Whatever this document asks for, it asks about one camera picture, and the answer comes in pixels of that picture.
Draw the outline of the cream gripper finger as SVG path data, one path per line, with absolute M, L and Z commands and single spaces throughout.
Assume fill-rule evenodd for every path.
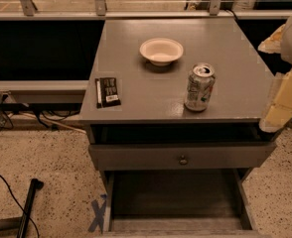
M 274 133 L 282 129 L 291 118 L 292 69 L 285 74 L 275 74 L 259 127 L 263 132 Z
M 285 25 L 281 25 L 277 28 L 267 39 L 260 43 L 257 49 L 266 54 L 280 54 L 284 27 Z

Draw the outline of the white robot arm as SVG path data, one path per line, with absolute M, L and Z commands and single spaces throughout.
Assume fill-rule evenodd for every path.
M 292 65 L 292 15 L 257 48 L 267 54 L 280 54 Z M 269 92 L 269 102 L 259 122 L 263 132 L 282 129 L 292 117 L 292 68 L 285 74 L 277 73 Z

